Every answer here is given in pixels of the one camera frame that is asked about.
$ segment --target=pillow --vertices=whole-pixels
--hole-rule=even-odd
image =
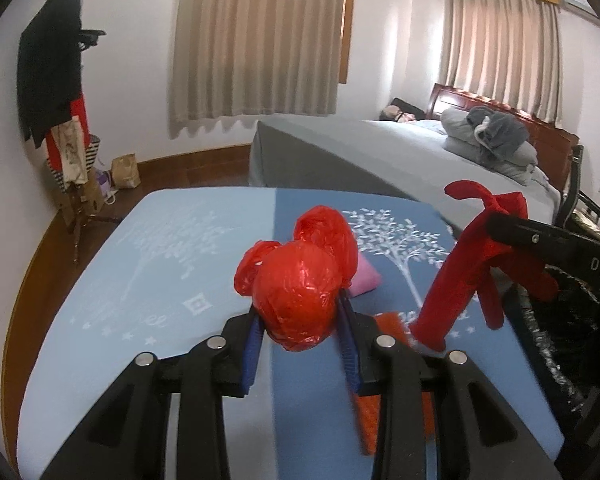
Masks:
[[[474,136],[474,129],[466,121],[468,114],[469,112],[465,112],[464,110],[447,108],[440,115],[440,122],[449,136],[464,140],[464,142],[468,142],[474,146],[479,146]]]
[[[419,126],[421,128],[426,128],[427,130],[431,130],[432,132],[437,132],[446,137],[445,127],[442,125],[440,121],[436,121],[434,119],[423,119],[421,121],[415,121],[413,124]]]
[[[460,139],[448,136],[442,147],[450,153],[454,153],[466,160],[480,164],[480,148],[477,146],[472,146]],[[531,164],[528,166],[516,166],[506,160],[497,160],[493,166],[485,169],[508,176],[511,180],[515,180],[517,183],[522,184],[522,186],[528,186],[533,175],[534,166]]]
[[[517,166],[526,166],[527,164],[533,164],[534,166],[538,165],[538,152],[536,149],[525,140],[520,147],[513,152],[513,155],[507,157],[505,160],[508,160],[511,164],[515,164]]]

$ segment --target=metal screw head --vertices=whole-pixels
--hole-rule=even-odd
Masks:
[[[449,360],[456,365],[463,365],[467,360],[467,356],[464,352],[453,350],[449,352]]]
[[[149,352],[142,352],[136,356],[136,364],[138,366],[148,366],[154,362],[154,355]]]
[[[376,344],[381,348],[391,348],[395,345],[395,339],[390,335],[382,334],[376,337]]]
[[[206,345],[212,350],[219,350],[226,345],[226,339],[221,335],[215,335],[206,340]]]

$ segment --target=air conditioner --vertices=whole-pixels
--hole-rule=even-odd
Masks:
[[[587,0],[562,0],[562,8],[600,26],[600,19]]]

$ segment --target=black chair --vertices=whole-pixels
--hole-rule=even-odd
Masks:
[[[573,220],[571,215],[574,209],[578,205],[578,202],[583,202],[586,206],[588,214],[595,214],[596,218],[594,221],[598,223],[600,221],[600,206],[593,202],[589,196],[587,196],[582,190],[580,190],[580,175],[582,171],[582,153],[584,146],[574,146],[571,151],[571,174],[569,177],[569,190],[567,195],[563,197],[562,204],[558,210],[558,214],[555,217],[554,225],[561,227],[569,231],[575,232],[576,234],[583,235],[589,238],[593,238],[590,234],[579,227]]]

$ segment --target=window curtain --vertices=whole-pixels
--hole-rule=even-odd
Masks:
[[[542,0],[445,0],[440,83],[560,127],[557,7]]]
[[[335,113],[344,0],[180,0],[177,121]]]

